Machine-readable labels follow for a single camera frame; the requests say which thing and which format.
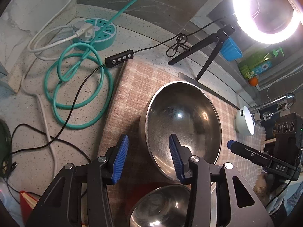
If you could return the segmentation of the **large steel bowl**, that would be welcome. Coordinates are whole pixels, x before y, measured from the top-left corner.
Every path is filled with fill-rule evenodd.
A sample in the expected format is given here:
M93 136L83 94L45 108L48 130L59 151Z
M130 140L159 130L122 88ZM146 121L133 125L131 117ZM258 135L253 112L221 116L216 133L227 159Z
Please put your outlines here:
M139 121L140 142L159 173L177 182L169 151L169 136L176 134L193 155L215 164L222 131L219 115L200 88L189 82L163 85L148 101Z

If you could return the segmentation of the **teal round power strip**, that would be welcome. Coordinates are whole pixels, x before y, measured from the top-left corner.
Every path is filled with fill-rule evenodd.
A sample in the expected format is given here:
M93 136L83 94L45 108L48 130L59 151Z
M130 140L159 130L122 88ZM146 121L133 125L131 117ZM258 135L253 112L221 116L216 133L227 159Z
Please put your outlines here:
M73 25L73 33L78 31L81 28L81 26L85 24L92 24L92 28L89 29L84 34L82 34L80 37L74 38L73 42L90 44L92 40L95 38L95 36L98 35L98 33L107 24L107 22L108 20L101 18L90 18L84 21L76 22ZM95 48L96 51L104 50L113 44L116 38L116 34L117 34L117 27L113 23L110 23L97 37L97 39L94 41L92 46Z

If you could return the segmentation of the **red rimmed steel bowl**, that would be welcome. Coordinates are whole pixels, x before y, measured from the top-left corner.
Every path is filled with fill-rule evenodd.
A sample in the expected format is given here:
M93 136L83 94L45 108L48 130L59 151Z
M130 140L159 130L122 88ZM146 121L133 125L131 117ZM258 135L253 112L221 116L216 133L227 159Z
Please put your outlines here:
M150 191L131 208L128 226L184 226L190 199L190 188L181 184L152 184L140 190Z

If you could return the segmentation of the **blue ribbed cup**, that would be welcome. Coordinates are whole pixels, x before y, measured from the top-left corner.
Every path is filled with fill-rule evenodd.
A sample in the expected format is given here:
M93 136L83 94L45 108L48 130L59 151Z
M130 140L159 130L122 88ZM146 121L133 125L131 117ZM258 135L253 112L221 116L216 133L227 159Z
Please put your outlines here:
M234 61L243 56L242 51L231 37L224 42L220 53L226 61Z

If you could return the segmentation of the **black inline light controller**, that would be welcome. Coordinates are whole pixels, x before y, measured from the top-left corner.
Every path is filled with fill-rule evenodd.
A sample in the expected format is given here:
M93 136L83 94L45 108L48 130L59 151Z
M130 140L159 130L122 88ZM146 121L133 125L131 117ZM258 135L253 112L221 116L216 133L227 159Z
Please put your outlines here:
M121 53L109 56L105 59L105 64L107 68L113 68L118 64L124 63L129 59L133 59L134 51L133 50L126 50Z

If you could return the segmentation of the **green dish soap bottle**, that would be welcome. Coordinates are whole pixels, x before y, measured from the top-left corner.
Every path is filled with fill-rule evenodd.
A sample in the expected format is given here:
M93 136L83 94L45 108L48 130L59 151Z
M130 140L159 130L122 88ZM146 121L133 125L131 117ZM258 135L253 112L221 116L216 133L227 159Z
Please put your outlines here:
M252 79L270 69L272 67L272 59L276 58L279 54L284 56L281 47L272 50L259 50L238 64L239 71L244 79Z

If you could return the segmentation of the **orange fruit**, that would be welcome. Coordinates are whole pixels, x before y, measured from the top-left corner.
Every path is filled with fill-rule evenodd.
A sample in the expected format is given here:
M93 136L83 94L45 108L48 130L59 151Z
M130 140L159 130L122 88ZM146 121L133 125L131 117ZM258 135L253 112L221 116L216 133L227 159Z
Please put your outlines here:
M249 84L253 87L258 85L258 78L256 76L254 76L253 78L248 80Z

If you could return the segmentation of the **chrome kitchen faucet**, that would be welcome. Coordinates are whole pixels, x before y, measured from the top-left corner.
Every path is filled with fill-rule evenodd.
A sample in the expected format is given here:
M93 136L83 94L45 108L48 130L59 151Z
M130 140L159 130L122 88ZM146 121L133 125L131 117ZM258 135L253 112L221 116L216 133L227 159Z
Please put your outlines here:
M295 94L287 93L259 106L250 107L249 111L254 124L261 124L263 121L269 121L274 115L289 110L295 101Z

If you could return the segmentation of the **pink plaid cloth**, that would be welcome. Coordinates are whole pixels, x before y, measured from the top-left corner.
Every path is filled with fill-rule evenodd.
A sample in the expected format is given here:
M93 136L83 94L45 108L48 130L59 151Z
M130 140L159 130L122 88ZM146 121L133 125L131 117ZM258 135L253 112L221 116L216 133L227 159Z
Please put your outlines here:
M104 155L122 134L128 135L129 148L121 179L115 186L107 188L115 226L128 225L129 211L146 193L174 183L160 173L140 143L139 121L150 98L163 85L175 80L177 78L174 75L137 60L122 66L98 152ZM258 126L253 136L242 136L234 127L238 110L208 92L205 94L216 108L222 129L221 152L216 164L233 163L248 184L254 187L261 174L261 167L231 153L226 144L232 139L261 150L265 144L264 128Z

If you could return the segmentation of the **white ceramic bowl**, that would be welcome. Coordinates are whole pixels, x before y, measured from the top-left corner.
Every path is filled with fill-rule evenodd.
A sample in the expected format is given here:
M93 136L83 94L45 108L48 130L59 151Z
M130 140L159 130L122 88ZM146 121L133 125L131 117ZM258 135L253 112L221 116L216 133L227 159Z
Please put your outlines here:
M242 107L235 116L235 130L244 136L254 135L254 122L247 106Z

